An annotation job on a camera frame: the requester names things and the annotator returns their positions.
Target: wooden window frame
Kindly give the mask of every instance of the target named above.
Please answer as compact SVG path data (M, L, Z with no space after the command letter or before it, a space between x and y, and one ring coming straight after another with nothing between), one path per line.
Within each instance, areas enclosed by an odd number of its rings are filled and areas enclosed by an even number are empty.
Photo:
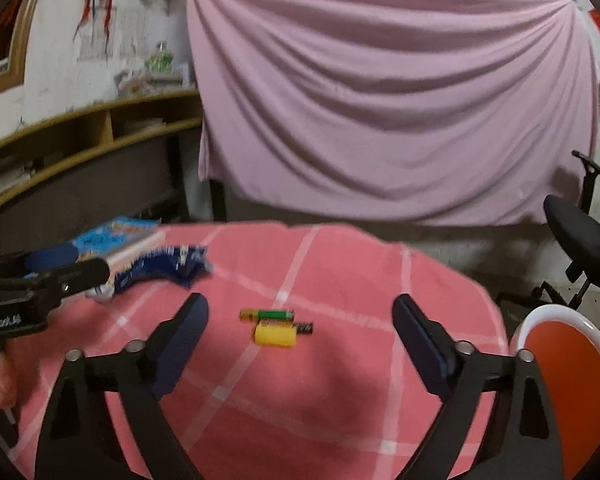
M27 59L27 45L33 13L38 0L23 0L18 10L11 46L9 49L9 64L7 70L0 72L0 93L24 83L24 69Z

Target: wooden shelf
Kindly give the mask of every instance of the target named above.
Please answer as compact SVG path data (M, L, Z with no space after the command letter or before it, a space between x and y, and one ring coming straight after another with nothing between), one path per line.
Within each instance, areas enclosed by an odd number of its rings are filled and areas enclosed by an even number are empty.
M138 132L126 131L127 121L147 119L160 119L164 124ZM0 140L0 163L37 161L38 167L30 180L0 194L0 209L85 162L201 124L198 92L183 90L96 104L23 128Z

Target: chair base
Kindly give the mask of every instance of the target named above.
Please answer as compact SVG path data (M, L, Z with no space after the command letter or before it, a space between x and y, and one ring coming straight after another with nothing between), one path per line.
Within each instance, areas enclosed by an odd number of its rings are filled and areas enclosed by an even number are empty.
M568 303L562 297L560 292L555 290L553 285L547 282L542 282L542 285L536 286L534 290L531 291L531 294L529 296L522 296L521 294L511 294L510 292L500 292L496 296L496 305L501 306L501 302L509 301L509 303L513 303L524 308L533 310L535 308L538 308L539 306L543 306L546 304L560 304L568 306L573 310L577 310L582 304L582 297L589 288L589 285L591 285L591 282L587 278L580 290L576 294L574 294L573 298L571 298L571 301L569 301ZM550 298L550 301L545 301L542 299L542 294L544 292L547 293L547 295Z

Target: blue gripper pad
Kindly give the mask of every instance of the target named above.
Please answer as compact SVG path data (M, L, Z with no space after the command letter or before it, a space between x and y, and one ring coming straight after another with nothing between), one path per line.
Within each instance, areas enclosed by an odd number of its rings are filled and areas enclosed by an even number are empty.
M146 342L146 355L155 365L150 389L155 399L175 388L209 320L209 305L198 293L191 294L178 313L160 323Z
M425 388L444 401L457 367L454 341L440 323L427 319L409 294L395 299L392 318Z

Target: pink cloth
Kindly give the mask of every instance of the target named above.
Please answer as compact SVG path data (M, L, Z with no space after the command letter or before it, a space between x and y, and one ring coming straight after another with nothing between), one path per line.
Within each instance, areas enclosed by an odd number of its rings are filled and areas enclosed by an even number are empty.
M187 0L200 177L250 200L432 225L575 200L598 82L570 0Z
M393 480L440 406L392 328L391 306L402 292L455 338L507 352L502 319L481 286L352 227L197 224L171 227L166 241L208 245L216 268L193 287L208 299L208 328L161 401L208 480ZM24 403L11 458L27 478L65 352L117 352L147 338L188 295L149 282L104 305L77 296L46 332L14 340ZM291 308L315 332L291 349L258 347L253 325L238 320L242 308ZM477 451L493 400L483 397L454 474ZM117 396L109 405L127 459L146 475Z

